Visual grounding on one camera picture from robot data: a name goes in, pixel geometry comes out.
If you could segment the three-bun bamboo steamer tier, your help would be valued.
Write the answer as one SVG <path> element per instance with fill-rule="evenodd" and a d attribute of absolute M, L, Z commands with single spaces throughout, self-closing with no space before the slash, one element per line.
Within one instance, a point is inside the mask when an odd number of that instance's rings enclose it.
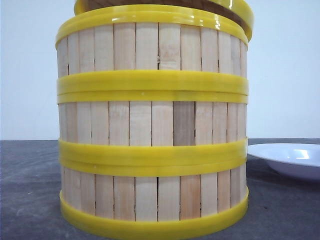
<path fill-rule="evenodd" d="M 246 161 L 246 105 L 209 101 L 84 101 L 59 105 L 59 161 L 108 168 L 232 169 Z"/>

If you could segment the one-bun bamboo steamer tier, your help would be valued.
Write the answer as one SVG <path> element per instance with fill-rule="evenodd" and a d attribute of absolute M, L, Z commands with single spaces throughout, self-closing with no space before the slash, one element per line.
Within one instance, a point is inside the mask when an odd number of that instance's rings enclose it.
<path fill-rule="evenodd" d="M 236 22 L 187 7 L 81 13 L 56 35 L 57 101 L 246 103 L 247 44 Z"/>

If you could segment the two-bun bottom steamer tier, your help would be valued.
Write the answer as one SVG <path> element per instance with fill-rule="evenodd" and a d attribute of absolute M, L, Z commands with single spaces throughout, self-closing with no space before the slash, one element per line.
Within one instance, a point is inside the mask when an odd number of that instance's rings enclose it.
<path fill-rule="evenodd" d="M 221 231 L 248 209 L 248 188 L 231 194 L 235 170 L 194 176 L 117 177 L 83 174 L 80 209 L 61 199 L 63 217 L 88 233 L 117 240 L 183 240 Z"/>

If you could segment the white plate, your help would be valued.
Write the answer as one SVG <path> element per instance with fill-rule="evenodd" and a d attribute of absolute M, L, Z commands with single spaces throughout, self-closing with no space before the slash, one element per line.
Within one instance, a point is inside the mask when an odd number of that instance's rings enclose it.
<path fill-rule="evenodd" d="M 266 161 L 281 175 L 310 182 L 320 181 L 320 146 L 306 143 L 250 145 L 247 153 Z"/>

